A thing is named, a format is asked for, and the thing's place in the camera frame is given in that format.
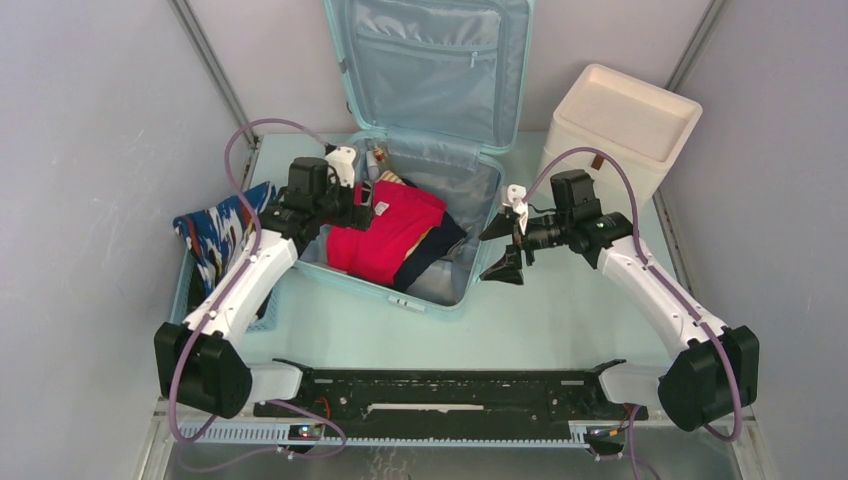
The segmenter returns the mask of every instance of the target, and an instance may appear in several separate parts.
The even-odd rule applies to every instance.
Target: robotic arm
[[[733,367],[742,406],[753,403],[757,396],[757,337],[744,326],[729,328],[685,292],[656,262],[647,245],[634,238],[633,225],[624,215],[601,212],[592,183],[583,170],[552,176],[554,213],[532,219],[523,201],[524,187],[507,188],[502,199],[505,212],[495,217],[480,238],[511,235],[512,244],[481,278],[523,285],[522,251],[530,266],[535,250],[568,245],[629,295],[674,359],[668,371],[629,363],[604,370],[599,380],[607,400],[661,406],[685,431],[733,412],[731,386],[715,346],[701,327],[706,322],[712,331],[722,332],[719,341]],[[696,315],[687,307],[694,308]]]
[[[293,398],[302,371],[273,362],[246,365],[236,346],[265,297],[318,236],[325,224],[366,230],[371,224],[369,202],[354,199],[356,151],[336,147],[324,159],[297,158],[289,168],[289,184],[275,204],[260,215],[262,235],[251,254],[245,248],[234,265],[250,262],[239,275],[231,269],[182,325],[164,323],[154,337],[162,394],[169,395],[177,359],[190,335],[200,335],[182,371],[177,391],[180,403],[232,418],[248,402]],[[257,241],[256,232],[248,238]],[[209,317],[204,325],[204,317]]]

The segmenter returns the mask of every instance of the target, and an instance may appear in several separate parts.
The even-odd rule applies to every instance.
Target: folded clothing
[[[385,172],[374,184],[374,219],[365,231],[333,228],[327,263],[379,285],[405,291],[427,267],[445,255],[465,232],[439,198]],[[362,185],[355,198],[362,198]]]
[[[261,212],[276,196],[276,189],[265,182],[244,192],[244,196]],[[238,257],[236,252],[247,243],[247,233],[252,230],[250,214],[233,195],[207,210],[181,215],[173,225],[185,239],[208,296]]]

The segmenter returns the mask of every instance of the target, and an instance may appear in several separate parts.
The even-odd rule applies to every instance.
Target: red clothing
[[[361,198],[362,186],[354,198]],[[409,253],[442,223],[445,202],[407,185],[378,181],[371,201],[375,214],[366,232],[334,227],[327,239],[327,263],[380,285],[392,285]]]

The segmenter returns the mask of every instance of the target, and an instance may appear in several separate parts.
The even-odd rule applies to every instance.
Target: suitcase lid
[[[534,0],[324,0],[363,129],[515,142]]]

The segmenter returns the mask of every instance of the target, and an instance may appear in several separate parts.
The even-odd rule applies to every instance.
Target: gray floor
[[[637,455],[650,462],[663,480],[740,479],[732,449],[703,431],[640,429],[636,432]],[[184,461],[201,467],[222,463],[256,449],[244,445],[195,445],[185,449]],[[631,480],[627,460],[595,463],[576,449],[500,448],[349,448],[325,460],[288,461],[282,455],[259,455],[219,472],[192,474],[174,461],[168,480],[188,479],[379,479],[379,480],[500,480],[605,479]],[[651,479],[643,471],[643,479]]]

